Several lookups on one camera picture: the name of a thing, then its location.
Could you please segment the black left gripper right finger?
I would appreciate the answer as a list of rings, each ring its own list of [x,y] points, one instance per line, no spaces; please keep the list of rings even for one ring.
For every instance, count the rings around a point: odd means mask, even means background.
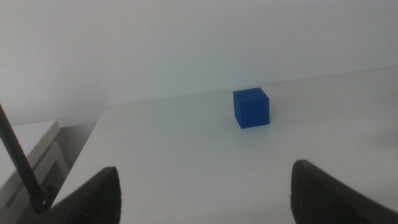
[[[397,212],[307,160],[293,164],[290,189],[290,207],[296,223],[397,223]]]

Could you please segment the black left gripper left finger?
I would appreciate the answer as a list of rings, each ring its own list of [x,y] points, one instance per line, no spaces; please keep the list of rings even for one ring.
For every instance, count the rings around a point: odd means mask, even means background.
[[[115,167],[105,167],[46,212],[33,224],[118,224],[121,187]]]

